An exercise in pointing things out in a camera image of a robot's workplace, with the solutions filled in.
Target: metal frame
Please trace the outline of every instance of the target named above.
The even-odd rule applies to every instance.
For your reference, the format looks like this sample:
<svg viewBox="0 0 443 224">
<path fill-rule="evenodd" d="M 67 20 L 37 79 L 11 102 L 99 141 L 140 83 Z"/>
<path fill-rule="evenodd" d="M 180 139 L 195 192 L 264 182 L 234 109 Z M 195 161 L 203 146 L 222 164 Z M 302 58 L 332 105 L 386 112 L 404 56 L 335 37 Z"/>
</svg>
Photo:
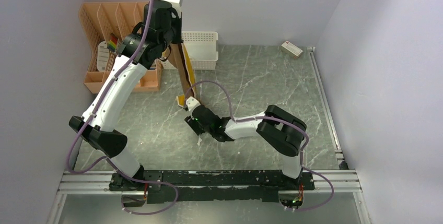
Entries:
<svg viewBox="0 0 443 224">
<path fill-rule="evenodd" d="M 316 170 L 328 178 L 336 193 L 353 193 L 354 197 L 358 196 L 356 202 L 364 202 L 362 188 L 355 170 Z M 124 191 L 112 192 L 109 191 L 109 183 L 111 182 L 112 174 L 115 171 L 89 171 L 84 174 L 71 174 L 67 171 L 63 173 L 59 189 L 52 207 L 48 224 L 56 224 L 59 222 L 60 215 L 67 195 L 143 195 L 142 191 Z M 331 188 L 329 184 L 318 175 L 313 175 L 316 189 L 313 191 L 305 191 L 305 193 L 329 193 Z M 280 191 L 280 194 L 296 194 L 298 191 Z M 362 208 L 358 211 L 362 223 L 364 216 L 367 213 L 364 204 L 358 204 Z"/>
<path fill-rule="evenodd" d="M 311 65 L 314 73 L 316 74 L 316 82 L 318 84 L 318 90 L 321 95 L 320 99 L 323 104 L 323 110 L 326 114 L 326 121 L 328 122 L 329 133 L 331 134 L 332 143 L 335 149 L 341 150 L 339 138 L 337 137 L 337 132 L 335 131 L 334 121 L 332 120 L 331 110 L 329 109 L 329 104 L 326 99 L 326 94 L 324 93 L 323 83 L 321 82 L 320 73 L 317 68 L 316 58 L 314 57 L 314 53 L 309 51 L 309 57 L 311 58 Z"/>
<path fill-rule="evenodd" d="M 332 143 L 336 149 L 337 161 L 344 161 L 344 156 L 341 150 L 339 140 L 335 131 L 334 122 L 332 120 L 331 111 L 324 93 L 323 84 L 318 72 L 317 63 L 312 52 L 312 49 L 308 49 L 308 54 L 311 58 L 312 69 L 315 72 L 315 79 L 318 84 L 319 93 L 321 95 L 321 101 L 323 104 L 323 110 L 326 114 L 328 128 L 331 134 Z M 360 185 L 360 181 L 355 170 L 316 170 L 315 172 L 323 174 L 328 178 L 336 193 L 353 193 L 356 208 L 362 224 L 370 224 L 371 219 L 366 208 L 366 203 L 363 197 L 363 190 Z M 143 195 L 143 192 L 111 192 L 108 190 L 109 183 L 114 171 L 89 171 L 84 174 L 70 174 L 64 172 L 62 180 L 57 190 L 57 195 L 53 207 L 51 209 L 48 224 L 57 224 L 59 222 L 63 206 L 66 201 L 66 197 L 69 194 L 81 194 L 81 195 Z M 316 189 L 313 191 L 305 191 L 305 193 L 329 193 L 331 191 L 329 184 L 321 177 L 314 175 L 314 183 Z M 280 191 L 280 194 L 294 194 L 296 191 Z"/>
</svg>

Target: white box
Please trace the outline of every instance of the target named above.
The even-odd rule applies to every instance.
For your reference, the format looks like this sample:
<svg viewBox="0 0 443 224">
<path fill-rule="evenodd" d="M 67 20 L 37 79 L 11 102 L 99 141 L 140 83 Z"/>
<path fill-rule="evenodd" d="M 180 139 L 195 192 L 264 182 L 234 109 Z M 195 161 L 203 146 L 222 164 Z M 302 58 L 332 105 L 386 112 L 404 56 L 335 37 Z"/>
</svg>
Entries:
<svg viewBox="0 0 443 224">
<path fill-rule="evenodd" d="M 192 69 L 215 70 L 218 60 L 217 32 L 181 32 Z M 176 69 L 169 61 L 162 62 L 164 69 Z"/>
<path fill-rule="evenodd" d="M 296 47 L 295 45 L 293 45 L 292 43 L 290 43 L 289 41 L 285 41 L 281 46 L 280 49 L 289 54 L 290 56 L 297 58 L 301 55 L 301 53 L 303 52 L 302 49 Z"/>
</svg>

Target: storage bin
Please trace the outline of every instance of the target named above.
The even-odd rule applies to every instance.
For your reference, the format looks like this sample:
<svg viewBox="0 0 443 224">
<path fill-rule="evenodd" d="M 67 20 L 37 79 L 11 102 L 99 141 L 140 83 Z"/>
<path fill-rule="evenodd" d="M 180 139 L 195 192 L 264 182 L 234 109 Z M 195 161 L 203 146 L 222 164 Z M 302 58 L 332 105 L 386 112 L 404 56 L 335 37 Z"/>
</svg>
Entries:
<svg viewBox="0 0 443 224">
<path fill-rule="evenodd" d="M 215 70 L 218 60 L 217 32 L 182 32 L 182 39 L 194 70 Z M 176 69 L 169 61 L 163 62 L 164 69 Z"/>
<path fill-rule="evenodd" d="M 92 92 L 98 93 L 114 65 L 115 55 L 110 53 L 105 70 L 97 70 L 97 46 L 102 41 L 109 41 L 111 33 L 120 41 L 131 33 L 136 23 L 141 21 L 143 7 L 147 4 L 138 2 L 105 2 L 83 3 L 80 7 L 79 18 L 81 26 L 91 48 L 91 61 L 84 79 L 85 86 Z M 162 65 L 157 62 L 155 70 L 148 70 L 140 80 L 140 86 L 135 92 L 160 90 Z"/>
</svg>

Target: white basket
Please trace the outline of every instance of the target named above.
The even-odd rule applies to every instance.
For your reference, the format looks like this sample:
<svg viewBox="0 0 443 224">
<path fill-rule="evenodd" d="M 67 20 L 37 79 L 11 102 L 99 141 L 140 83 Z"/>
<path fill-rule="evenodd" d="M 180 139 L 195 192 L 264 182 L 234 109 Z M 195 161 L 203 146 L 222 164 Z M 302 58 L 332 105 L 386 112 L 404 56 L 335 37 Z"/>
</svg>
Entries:
<svg viewBox="0 0 443 224">
<path fill-rule="evenodd" d="M 215 70 L 218 60 L 217 32 L 182 32 L 181 37 L 194 70 Z M 162 62 L 164 69 L 176 69 L 169 61 Z"/>
</svg>

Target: black mount plate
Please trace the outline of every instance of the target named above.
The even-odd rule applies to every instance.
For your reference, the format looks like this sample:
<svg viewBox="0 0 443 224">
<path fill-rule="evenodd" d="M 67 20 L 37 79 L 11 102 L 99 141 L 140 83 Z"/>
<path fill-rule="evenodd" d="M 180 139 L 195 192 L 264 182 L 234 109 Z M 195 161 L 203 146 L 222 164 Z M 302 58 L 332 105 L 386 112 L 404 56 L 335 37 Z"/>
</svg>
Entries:
<svg viewBox="0 0 443 224">
<path fill-rule="evenodd" d="M 263 202 L 279 202 L 279 191 L 314 190 L 312 174 L 301 173 L 298 179 L 283 175 L 281 170 L 221 170 L 221 171 L 155 171 L 144 173 L 146 180 L 166 181 L 178 188 L 178 201 L 234 201 L 261 199 Z M 127 188 L 110 187 L 112 191 L 128 191 Z M 148 188 L 147 203 L 171 202 L 175 190 L 169 186 L 152 185 Z"/>
</svg>

